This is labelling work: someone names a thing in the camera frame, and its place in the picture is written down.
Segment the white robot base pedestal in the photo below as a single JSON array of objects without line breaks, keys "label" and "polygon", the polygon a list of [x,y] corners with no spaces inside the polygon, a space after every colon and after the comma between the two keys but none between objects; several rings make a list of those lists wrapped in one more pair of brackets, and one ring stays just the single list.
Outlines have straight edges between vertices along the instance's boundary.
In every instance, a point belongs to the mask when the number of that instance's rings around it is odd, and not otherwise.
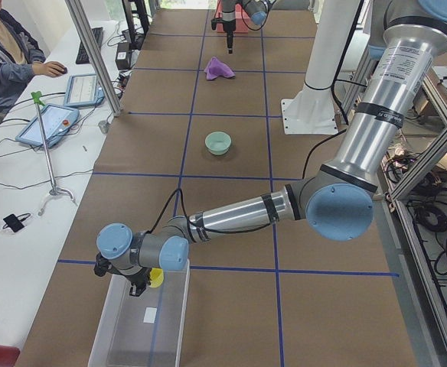
[{"label": "white robot base pedestal", "polygon": [[287,135],[334,135],[337,125],[331,88],[348,35],[354,31],[363,2],[327,0],[323,4],[304,85],[294,99],[281,101]]}]

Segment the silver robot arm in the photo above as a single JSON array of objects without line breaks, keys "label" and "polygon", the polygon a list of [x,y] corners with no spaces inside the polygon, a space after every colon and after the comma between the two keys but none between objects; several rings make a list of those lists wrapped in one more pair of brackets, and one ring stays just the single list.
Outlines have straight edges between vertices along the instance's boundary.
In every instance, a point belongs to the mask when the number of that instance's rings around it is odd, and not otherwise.
[{"label": "silver robot arm", "polygon": [[283,219],[306,219],[321,236],[348,241],[373,216],[375,174],[433,60],[447,52],[447,1],[376,1],[369,51],[377,60],[336,155],[318,173],[280,191],[239,203],[171,218],[162,229],[133,232],[105,226],[96,238],[97,276],[117,274],[139,296],[152,270],[180,271],[189,246],[219,235],[255,232]]},{"label": "silver robot arm", "polygon": [[226,35],[227,52],[233,53],[233,36],[237,30],[236,7],[240,6],[240,14],[248,30],[261,30],[276,1],[217,1],[217,9],[210,21],[213,31],[221,25]]}]

